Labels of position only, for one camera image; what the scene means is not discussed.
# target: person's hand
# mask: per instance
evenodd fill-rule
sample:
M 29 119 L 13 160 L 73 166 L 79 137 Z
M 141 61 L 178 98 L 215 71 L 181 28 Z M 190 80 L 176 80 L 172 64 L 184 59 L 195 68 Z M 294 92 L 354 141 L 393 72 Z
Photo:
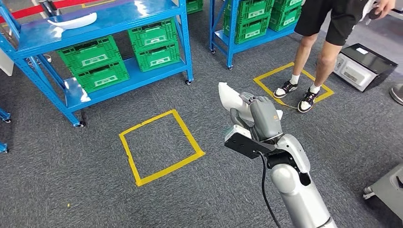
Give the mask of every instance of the person's hand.
M 378 8 L 375 11 L 375 14 L 378 15 L 382 12 L 381 16 L 378 19 L 384 18 L 388 13 L 394 9 L 394 5 L 396 0 L 380 0 L 379 3 L 376 5 Z

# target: gray gripper housing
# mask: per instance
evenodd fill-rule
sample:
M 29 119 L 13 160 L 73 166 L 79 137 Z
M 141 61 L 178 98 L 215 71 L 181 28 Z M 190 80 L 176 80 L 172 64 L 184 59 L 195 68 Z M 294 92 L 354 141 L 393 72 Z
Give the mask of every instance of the gray gripper housing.
M 255 125 L 250 132 L 256 140 L 264 141 L 282 134 L 280 118 L 269 98 L 258 96 L 250 103 Z

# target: red barrier tape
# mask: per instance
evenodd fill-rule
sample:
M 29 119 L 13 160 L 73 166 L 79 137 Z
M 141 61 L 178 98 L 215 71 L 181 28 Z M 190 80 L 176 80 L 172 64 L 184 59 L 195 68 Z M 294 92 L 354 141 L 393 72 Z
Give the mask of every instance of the red barrier tape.
M 56 8 L 60 9 L 60 8 L 64 8 L 64 7 L 70 7 L 70 6 L 90 3 L 93 1 L 99 1 L 99 0 L 62 0 L 62 1 L 55 1 L 55 6 L 56 6 Z M 34 15 L 37 13 L 41 13 L 41 12 L 43 12 L 43 9 L 40 5 L 38 5 L 38 6 L 33 6 L 33 7 L 15 11 L 12 13 L 12 15 L 15 19 L 19 19 L 19 18 L 24 18 L 24 17 L 31 16 L 31 15 Z M 0 23 L 3 23 L 3 22 L 5 22 L 3 17 L 0 17 Z

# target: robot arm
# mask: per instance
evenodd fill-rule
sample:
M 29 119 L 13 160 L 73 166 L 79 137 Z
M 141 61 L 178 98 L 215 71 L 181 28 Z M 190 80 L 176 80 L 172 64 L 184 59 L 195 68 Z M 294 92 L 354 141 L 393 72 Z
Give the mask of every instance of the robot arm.
M 225 146 L 251 159 L 258 157 L 259 152 L 267 157 L 271 180 L 297 228 L 336 228 L 309 175 L 310 163 L 304 148 L 294 136 L 282 132 L 273 103 L 267 97 L 242 93 L 238 98 L 243 103 L 232 97 L 231 101 L 237 101 L 238 106 L 231 107 L 223 99 L 227 87 L 219 84 L 220 98 L 236 125 L 225 137 Z M 249 127 L 242 117 L 254 125 Z

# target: gray carpet floor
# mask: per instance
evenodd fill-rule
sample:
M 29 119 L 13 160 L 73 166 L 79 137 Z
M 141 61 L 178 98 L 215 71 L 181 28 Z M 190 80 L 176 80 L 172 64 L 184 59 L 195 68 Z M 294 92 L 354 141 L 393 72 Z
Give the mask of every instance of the gray carpet floor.
M 93 105 L 77 112 L 87 123 L 83 129 L 73 128 L 18 69 L 13 77 L 0 74 L 0 105 L 13 119 L 0 123 L 0 140 L 10 146 L 0 156 L 0 228 L 275 227 L 260 191 L 261 160 L 223 145 L 230 120 L 217 85 L 267 95 L 253 78 L 293 61 L 300 38 L 292 34 L 236 54 L 229 71 L 224 55 L 212 56 L 207 48 L 208 12 L 206 1 L 204 11 L 188 16 L 195 78 L 190 86 L 176 75 Z M 305 67 L 311 74 L 324 37 Z M 123 56 L 132 55 L 126 34 L 115 38 Z M 68 77 L 51 55 L 53 66 Z M 289 75 L 286 69 L 262 82 L 273 89 Z M 388 94 L 395 82 L 402 82 L 397 71 L 361 93 L 331 75 L 326 85 L 334 94 L 311 112 L 275 103 L 284 111 L 283 131 L 304 145 L 312 178 L 340 228 L 402 227 L 379 199 L 362 199 L 364 187 L 403 161 L 403 107 Z M 302 76 L 287 104 L 296 105 L 310 83 Z M 119 133 L 171 109 L 206 154 L 137 187 Z M 126 139 L 141 177 L 194 153 L 171 115 Z M 281 225 L 293 227 L 270 181 L 266 191 Z

